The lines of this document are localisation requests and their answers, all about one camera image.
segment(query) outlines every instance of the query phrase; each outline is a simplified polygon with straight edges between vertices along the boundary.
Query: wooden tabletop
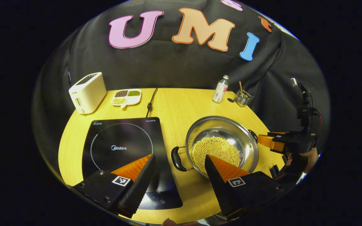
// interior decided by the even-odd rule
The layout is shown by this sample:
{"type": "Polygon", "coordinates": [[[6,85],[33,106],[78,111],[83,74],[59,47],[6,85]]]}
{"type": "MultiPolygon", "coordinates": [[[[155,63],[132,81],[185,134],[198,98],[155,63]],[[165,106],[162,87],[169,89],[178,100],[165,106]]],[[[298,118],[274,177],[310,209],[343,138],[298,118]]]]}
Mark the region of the wooden tabletop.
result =
{"type": "MultiPolygon", "coordinates": [[[[59,170],[66,184],[74,186],[83,180],[83,146],[93,120],[142,118],[146,116],[146,106],[155,89],[141,90],[141,101],[136,105],[127,106],[125,109],[112,106],[110,101],[116,90],[111,90],[107,92],[94,113],[80,115],[74,111],[62,134],[58,153],[59,170]]],[[[219,104],[212,102],[213,93],[214,90],[206,89],[159,88],[157,90],[149,117],[160,119],[168,162],[184,204],[176,209],[138,209],[132,220],[162,224],[164,220],[170,218],[176,223],[185,223],[207,218],[221,211],[209,179],[200,175],[196,170],[187,172],[177,170],[170,156],[172,148],[185,146],[188,129],[195,121],[205,116],[227,117],[254,131],[257,135],[267,134],[269,130],[248,106],[240,107],[227,100],[227,98],[234,99],[235,94],[233,92],[227,91],[223,101],[219,104]]],[[[272,166],[277,164],[279,169],[284,166],[281,154],[273,153],[261,144],[258,144],[258,149],[259,162],[254,172],[262,171],[271,176],[269,169],[272,166]]],[[[188,160],[185,149],[181,148],[178,153],[183,166],[191,168],[192,164],[188,160]]]]}

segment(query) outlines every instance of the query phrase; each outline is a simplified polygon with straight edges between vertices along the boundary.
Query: midea logo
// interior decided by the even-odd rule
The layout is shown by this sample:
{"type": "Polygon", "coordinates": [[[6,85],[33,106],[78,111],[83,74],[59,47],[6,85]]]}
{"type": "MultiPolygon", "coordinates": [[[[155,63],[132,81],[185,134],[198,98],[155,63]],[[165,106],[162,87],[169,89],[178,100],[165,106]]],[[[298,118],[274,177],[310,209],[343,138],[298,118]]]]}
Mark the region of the midea logo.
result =
{"type": "Polygon", "coordinates": [[[126,147],[117,147],[115,145],[111,146],[111,150],[126,150],[126,149],[127,149],[126,147]]]}

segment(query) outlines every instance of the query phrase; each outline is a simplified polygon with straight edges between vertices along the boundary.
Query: toaster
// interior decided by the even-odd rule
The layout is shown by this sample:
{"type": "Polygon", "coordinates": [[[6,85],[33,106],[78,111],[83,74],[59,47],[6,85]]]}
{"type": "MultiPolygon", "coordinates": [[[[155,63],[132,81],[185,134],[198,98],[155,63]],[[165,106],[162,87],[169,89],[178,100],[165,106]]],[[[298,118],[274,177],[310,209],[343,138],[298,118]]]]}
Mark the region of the toaster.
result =
{"type": "Polygon", "coordinates": [[[86,75],[69,89],[69,95],[79,114],[93,113],[106,94],[101,72],[86,75]]]}

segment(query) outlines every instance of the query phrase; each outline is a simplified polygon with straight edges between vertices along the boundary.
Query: black induction stove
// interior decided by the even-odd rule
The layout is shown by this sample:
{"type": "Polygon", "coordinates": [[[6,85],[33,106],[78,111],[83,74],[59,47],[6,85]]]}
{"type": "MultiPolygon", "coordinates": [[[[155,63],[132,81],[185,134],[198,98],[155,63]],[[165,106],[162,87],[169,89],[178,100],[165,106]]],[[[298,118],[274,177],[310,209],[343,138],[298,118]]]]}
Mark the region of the black induction stove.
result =
{"type": "Polygon", "coordinates": [[[151,153],[156,156],[156,174],[138,209],[181,207],[158,117],[92,121],[83,147],[83,178],[98,170],[118,169],[151,153]]]}

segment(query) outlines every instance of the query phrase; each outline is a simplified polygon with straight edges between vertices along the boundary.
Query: black fabric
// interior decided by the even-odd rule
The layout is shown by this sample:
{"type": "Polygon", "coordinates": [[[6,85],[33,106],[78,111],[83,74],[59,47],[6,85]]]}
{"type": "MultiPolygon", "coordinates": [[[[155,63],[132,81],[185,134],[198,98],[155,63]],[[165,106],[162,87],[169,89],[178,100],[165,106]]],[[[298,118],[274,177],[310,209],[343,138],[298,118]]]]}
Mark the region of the black fabric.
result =
{"type": "Polygon", "coordinates": [[[270,131],[300,130],[296,107],[302,95],[293,89],[295,77],[314,98],[322,114],[322,133],[317,147],[324,146],[330,118],[329,95],[325,79],[316,61],[300,41],[272,26],[272,32],[261,24],[254,10],[241,4],[237,11],[220,1],[177,0],[163,2],[131,0],[93,18],[73,32],[46,62],[36,85],[32,109],[36,141],[46,159],[59,172],[58,148],[62,132],[75,110],[68,89],[89,73],[102,72],[107,90],[128,88],[180,87],[215,89],[223,75],[230,76],[229,89],[236,91],[238,81],[252,98],[248,106],[270,131]],[[213,50],[207,42],[199,45],[179,44],[171,40],[178,33],[183,15],[181,7],[201,10],[208,23],[219,18],[235,24],[225,52],[213,50]],[[109,44],[109,23],[126,15],[126,37],[139,34],[145,11],[162,10],[152,38],[135,48],[116,49],[109,44]],[[259,37],[253,60],[239,54],[247,44],[247,33],[259,37]]]}

